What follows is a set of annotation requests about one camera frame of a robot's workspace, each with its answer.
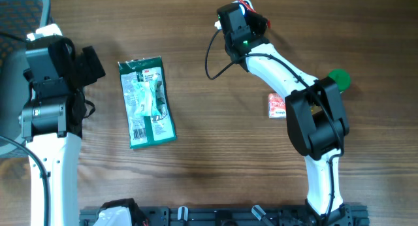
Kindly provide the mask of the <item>teal white tissue pack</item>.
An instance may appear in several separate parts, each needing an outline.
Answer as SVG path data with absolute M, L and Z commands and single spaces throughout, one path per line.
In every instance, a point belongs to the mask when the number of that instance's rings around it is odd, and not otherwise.
M 157 108 L 158 81 L 131 82 L 135 96 L 135 116 L 160 116 Z

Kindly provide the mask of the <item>small red white box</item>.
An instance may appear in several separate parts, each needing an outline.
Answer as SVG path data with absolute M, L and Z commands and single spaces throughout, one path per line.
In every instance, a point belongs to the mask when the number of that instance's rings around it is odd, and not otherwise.
M 277 93 L 268 95 L 268 117 L 276 119 L 286 118 L 285 101 Z

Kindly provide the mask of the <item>green white plastic packet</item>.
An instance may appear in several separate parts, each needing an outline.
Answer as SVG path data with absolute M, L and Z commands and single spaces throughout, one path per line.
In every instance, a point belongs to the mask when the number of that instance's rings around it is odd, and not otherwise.
M 131 149 L 177 139 L 160 57 L 118 63 Z

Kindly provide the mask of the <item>green lid jar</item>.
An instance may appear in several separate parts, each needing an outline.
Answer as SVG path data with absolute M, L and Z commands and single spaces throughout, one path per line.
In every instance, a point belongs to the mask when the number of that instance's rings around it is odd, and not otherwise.
M 328 74 L 328 77 L 336 82 L 340 93 L 346 91 L 351 85 L 351 77 L 343 69 L 334 69 Z

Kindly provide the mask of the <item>red stick sachet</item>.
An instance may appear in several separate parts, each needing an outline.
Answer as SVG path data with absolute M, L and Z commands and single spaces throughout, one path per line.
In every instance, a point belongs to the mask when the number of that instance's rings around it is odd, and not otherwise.
M 254 8 L 253 8 L 253 6 L 252 6 L 252 3 L 251 3 L 251 1 L 250 0 L 236 0 L 238 3 L 240 3 L 241 5 L 243 5 L 244 6 L 244 8 L 246 9 L 246 10 L 248 10 L 248 11 L 250 11 L 250 12 L 253 12 L 253 13 L 257 13 L 255 10 L 254 10 Z

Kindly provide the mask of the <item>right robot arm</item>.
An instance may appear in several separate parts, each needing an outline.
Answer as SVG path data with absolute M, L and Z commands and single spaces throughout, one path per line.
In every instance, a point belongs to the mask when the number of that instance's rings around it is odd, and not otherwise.
M 343 205 L 338 162 L 349 133 L 336 81 L 317 79 L 287 61 L 265 37 L 270 21 L 249 1 L 236 0 L 217 10 L 215 27 L 223 33 L 232 64 L 267 83 L 285 101 L 287 133 L 304 157 L 308 174 L 306 203 L 320 225 L 336 221 Z

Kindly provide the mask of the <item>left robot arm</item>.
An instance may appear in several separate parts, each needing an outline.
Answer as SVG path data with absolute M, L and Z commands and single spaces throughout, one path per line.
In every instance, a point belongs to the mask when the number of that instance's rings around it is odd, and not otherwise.
M 93 114 L 84 88 L 105 76 L 92 46 L 77 55 L 56 24 L 27 36 L 24 77 L 29 99 L 21 112 L 25 150 L 31 160 L 31 224 L 83 225 L 77 168 L 82 122 Z

